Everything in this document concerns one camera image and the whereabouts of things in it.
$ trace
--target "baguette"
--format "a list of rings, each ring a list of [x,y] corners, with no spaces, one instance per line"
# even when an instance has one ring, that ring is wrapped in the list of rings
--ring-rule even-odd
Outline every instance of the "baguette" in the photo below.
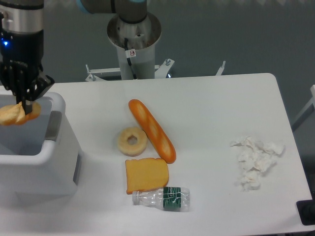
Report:
[[[174,163],[176,160],[174,146],[148,108],[141,101],[133,99],[129,101],[129,109],[147,134],[159,156],[164,159],[167,164]]]

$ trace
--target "gray wall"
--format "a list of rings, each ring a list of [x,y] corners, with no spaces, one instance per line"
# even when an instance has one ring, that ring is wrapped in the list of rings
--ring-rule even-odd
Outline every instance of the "gray wall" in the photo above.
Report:
[[[90,69],[118,67],[107,39],[112,15],[81,13],[73,0],[47,0],[45,73],[56,82],[82,82]],[[156,64],[175,60],[173,76],[269,72],[277,77],[290,120],[315,84],[315,1],[151,0],[162,24]],[[302,156],[315,155],[315,116],[296,132]]]

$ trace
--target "food item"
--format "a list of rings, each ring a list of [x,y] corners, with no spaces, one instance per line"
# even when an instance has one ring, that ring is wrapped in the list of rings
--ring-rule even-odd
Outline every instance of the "food item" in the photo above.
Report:
[[[7,105],[0,108],[0,125],[21,125],[28,120],[35,119],[40,115],[41,107],[37,102],[32,105],[32,112],[25,115],[22,103]]]
[[[132,201],[135,205],[185,212],[189,210],[190,191],[178,187],[164,187],[150,192],[134,191]]]
[[[126,160],[127,194],[150,191],[168,183],[168,166],[161,158]]]
[[[159,156],[168,164],[174,163],[176,160],[174,146],[148,108],[137,99],[129,101],[129,108],[141,128],[146,132]]]
[[[117,146],[118,149],[127,156],[138,156],[146,149],[147,143],[147,135],[142,129],[129,127],[120,133]]]
[[[27,120],[36,119],[37,117],[39,117],[40,112],[41,112],[40,104],[37,102],[33,102],[32,112],[26,115]]]

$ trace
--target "green bottle label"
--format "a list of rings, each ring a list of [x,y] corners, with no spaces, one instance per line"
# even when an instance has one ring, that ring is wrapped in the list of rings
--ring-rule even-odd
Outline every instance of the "green bottle label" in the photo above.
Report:
[[[163,188],[163,208],[181,208],[181,188]]]

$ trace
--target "blue led light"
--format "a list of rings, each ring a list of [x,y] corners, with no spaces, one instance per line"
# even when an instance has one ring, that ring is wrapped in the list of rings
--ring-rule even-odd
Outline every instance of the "blue led light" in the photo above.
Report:
[[[1,43],[6,47],[8,46],[9,42],[6,41],[4,38],[1,38]]]

